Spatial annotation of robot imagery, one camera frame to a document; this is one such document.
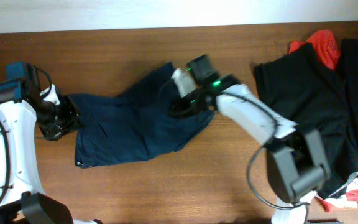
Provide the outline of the navy blue shorts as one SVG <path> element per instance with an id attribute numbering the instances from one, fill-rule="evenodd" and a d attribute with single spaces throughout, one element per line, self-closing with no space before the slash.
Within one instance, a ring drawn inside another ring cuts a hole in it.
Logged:
<path id="1" fill-rule="evenodd" d="M 115 96 L 70 94 L 77 107 L 80 127 L 74 163 L 80 168 L 118 165 L 153 159 L 177 152 L 213 119 L 212 110 L 187 118 L 169 116 L 168 109 L 180 94 L 166 63 Z"/>

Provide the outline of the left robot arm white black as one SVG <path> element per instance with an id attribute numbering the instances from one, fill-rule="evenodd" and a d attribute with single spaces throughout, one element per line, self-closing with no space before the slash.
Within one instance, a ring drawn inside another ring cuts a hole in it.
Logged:
<path id="1" fill-rule="evenodd" d="M 43 190 L 35 155 L 35 85 L 0 83 L 0 223 L 78 223 L 68 207 Z"/>

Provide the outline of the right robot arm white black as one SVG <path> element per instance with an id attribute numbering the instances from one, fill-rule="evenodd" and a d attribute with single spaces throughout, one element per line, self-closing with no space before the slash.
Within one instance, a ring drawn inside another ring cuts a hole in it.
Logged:
<path id="1" fill-rule="evenodd" d="M 187 73 L 171 79 L 180 94 L 170 108 L 171 116 L 214 108 L 259 143 L 247 165 L 247 183 L 260 201 L 274 208 L 271 223 L 307 223 L 312 199 L 331 176 L 319 131 L 279 115 L 233 75 L 201 86 Z M 264 199 L 251 181 L 252 165 L 262 151 L 266 152 L 267 179 L 277 196 L 276 203 Z"/>

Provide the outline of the black t-shirt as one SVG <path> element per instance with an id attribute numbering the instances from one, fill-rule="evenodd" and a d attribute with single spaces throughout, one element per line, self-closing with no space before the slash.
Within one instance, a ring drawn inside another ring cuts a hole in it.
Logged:
<path id="1" fill-rule="evenodd" d="M 254 68 L 259 98 L 300 126 L 316 128 L 324 144 L 331 178 L 318 192 L 338 196 L 358 172 L 358 145 L 343 82 L 323 65 L 311 44 Z"/>

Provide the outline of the red garment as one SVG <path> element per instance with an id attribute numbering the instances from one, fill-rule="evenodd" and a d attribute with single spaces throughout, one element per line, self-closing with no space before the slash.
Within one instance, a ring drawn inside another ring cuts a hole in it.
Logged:
<path id="1" fill-rule="evenodd" d="M 305 44 L 311 44 L 318 56 L 318 60 L 331 70 L 335 70 L 341 52 L 335 36 L 331 30 L 318 30 L 306 41 L 295 40 L 290 42 L 288 53 L 298 50 Z"/>

